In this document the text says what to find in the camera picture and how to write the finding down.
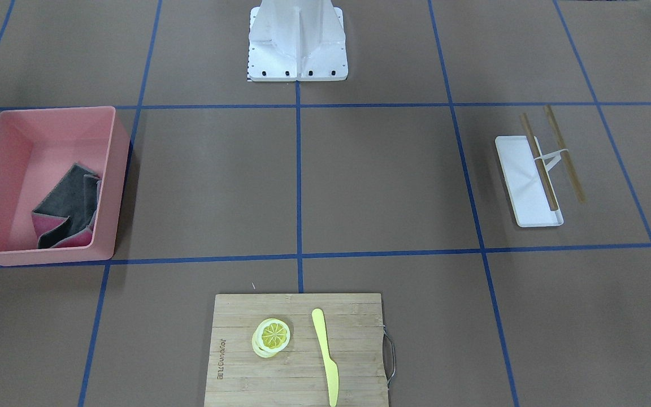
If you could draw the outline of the pink and grey cloth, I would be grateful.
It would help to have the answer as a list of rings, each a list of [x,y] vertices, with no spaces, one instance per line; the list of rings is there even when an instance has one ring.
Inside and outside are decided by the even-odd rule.
[[[38,249],[90,245],[102,180],[75,163],[33,209],[31,218]]]

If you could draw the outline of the bamboo cutting board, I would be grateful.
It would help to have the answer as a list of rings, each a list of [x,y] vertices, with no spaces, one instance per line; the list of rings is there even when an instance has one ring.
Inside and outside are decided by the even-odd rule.
[[[272,357],[251,345],[278,319],[291,338]],[[218,294],[207,364],[206,406],[328,406],[323,355],[339,375],[338,406],[388,406],[383,301],[377,293]]]

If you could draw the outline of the yellow plastic knife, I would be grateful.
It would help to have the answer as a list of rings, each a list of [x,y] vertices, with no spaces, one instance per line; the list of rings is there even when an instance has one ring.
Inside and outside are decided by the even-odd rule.
[[[325,377],[327,381],[328,404],[336,406],[340,394],[340,375],[337,363],[331,358],[326,319],[322,309],[316,308],[311,312],[316,337],[319,343],[321,356],[323,359]]]

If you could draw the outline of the wooden rack bar outer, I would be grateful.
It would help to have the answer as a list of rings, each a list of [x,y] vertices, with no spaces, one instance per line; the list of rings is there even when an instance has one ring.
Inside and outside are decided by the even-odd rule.
[[[544,106],[544,111],[548,123],[550,124],[551,129],[554,133],[555,141],[558,146],[558,150],[561,157],[561,162],[563,162],[564,167],[566,168],[567,176],[574,190],[576,199],[580,204],[586,204],[587,201],[586,193],[582,188],[582,184],[579,180],[579,176],[577,175],[573,160],[571,159],[571,153],[569,152],[569,149],[566,146],[566,142],[564,141],[564,137],[559,127],[559,124],[557,122],[557,119],[555,117],[553,108],[550,104],[546,104]]]

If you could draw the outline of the pink plastic bin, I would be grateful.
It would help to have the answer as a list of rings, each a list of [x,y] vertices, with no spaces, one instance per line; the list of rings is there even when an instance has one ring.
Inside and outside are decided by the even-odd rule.
[[[130,140],[112,106],[0,113],[0,266],[113,257]],[[102,182],[91,240],[39,249],[31,213],[73,164]]]

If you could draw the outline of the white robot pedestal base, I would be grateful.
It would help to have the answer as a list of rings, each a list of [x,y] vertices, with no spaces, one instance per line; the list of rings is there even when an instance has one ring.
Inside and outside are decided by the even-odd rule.
[[[246,78],[253,82],[344,81],[344,13],[331,1],[263,1],[250,10]]]

